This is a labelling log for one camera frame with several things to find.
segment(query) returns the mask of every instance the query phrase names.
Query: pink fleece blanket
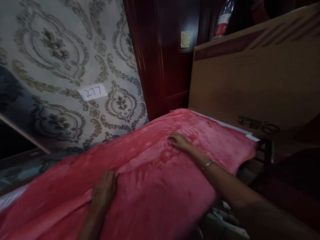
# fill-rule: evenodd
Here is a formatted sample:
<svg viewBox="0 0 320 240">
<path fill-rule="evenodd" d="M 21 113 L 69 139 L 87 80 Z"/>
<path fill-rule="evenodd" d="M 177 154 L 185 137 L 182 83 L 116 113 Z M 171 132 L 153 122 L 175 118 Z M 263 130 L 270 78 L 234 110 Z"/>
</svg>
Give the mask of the pink fleece blanket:
<svg viewBox="0 0 320 240">
<path fill-rule="evenodd" d="M 168 144 L 177 131 L 235 174 L 256 143 L 188 109 L 179 109 L 87 152 L 60 161 L 0 213 L 1 239 L 76 239 L 91 189 L 106 169 L 120 173 L 100 239 L 180 239 L 216 192 L 190 157 Z"/>
</svg>

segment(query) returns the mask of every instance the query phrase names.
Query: wooden door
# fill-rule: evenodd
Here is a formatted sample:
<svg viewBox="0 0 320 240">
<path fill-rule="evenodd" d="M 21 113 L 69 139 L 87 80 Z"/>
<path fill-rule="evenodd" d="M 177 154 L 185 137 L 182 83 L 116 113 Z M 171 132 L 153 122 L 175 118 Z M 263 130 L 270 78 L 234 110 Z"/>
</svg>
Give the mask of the wooden door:
<svg viewBox="0 0 320 240">
<path fill-rule="evenodd" d="M 209 40 L 222 0 L 124 0 L 149 119 L 187 108 L 193 48 Z M 180 48 L 181 31 L 190 32 Z"/>
</svg>

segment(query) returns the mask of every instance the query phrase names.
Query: cardboard box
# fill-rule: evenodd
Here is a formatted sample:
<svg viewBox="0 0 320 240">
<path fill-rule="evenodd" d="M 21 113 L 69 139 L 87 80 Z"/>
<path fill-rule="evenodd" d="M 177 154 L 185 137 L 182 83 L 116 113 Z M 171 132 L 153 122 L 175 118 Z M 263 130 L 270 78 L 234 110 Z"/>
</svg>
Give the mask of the cardboard box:
<svg viewBox="0 0 320 240">
<path fill-rule="evenodd" d="M 306 138 L 320 113 L 319 21 L 316 3 L 195 47 L 189 109 L 259 138 Z"/>
</svg>

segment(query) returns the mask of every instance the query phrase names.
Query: bangle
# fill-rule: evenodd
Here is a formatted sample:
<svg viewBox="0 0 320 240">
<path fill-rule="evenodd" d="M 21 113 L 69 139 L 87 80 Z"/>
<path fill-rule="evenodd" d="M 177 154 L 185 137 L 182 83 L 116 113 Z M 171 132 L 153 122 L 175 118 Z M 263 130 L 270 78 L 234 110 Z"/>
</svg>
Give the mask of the bangle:
<svg viewBox="0 0 320 240">
<path fill-rule="evenodd" d="M 210 162 L 208 162 L 204 167 L 202 167 L 202 169 L 204 170 L 206 167 L 208 167 L 211 163 L 213 163 L 214 161 L 210 161 Z"/>
</svg>

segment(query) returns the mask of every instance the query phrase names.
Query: plastic bottle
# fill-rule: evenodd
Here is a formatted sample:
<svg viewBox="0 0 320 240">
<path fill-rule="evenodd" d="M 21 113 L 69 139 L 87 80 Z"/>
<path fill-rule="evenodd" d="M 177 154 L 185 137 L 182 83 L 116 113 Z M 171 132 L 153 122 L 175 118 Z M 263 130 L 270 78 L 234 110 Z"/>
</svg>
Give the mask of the plastic bottle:
<svg viewBox="0 0 320 240">
<path fill-rule="evenodd" d="M 226 29 L 229 23 L 229 18 L 233 11 L 234 2 L 235 0 L 226 0 L 225 3 L 222 5 L 217 27 L 214 31 L 212 39 L 221 38 L 226 33 Z"/>
</svg>

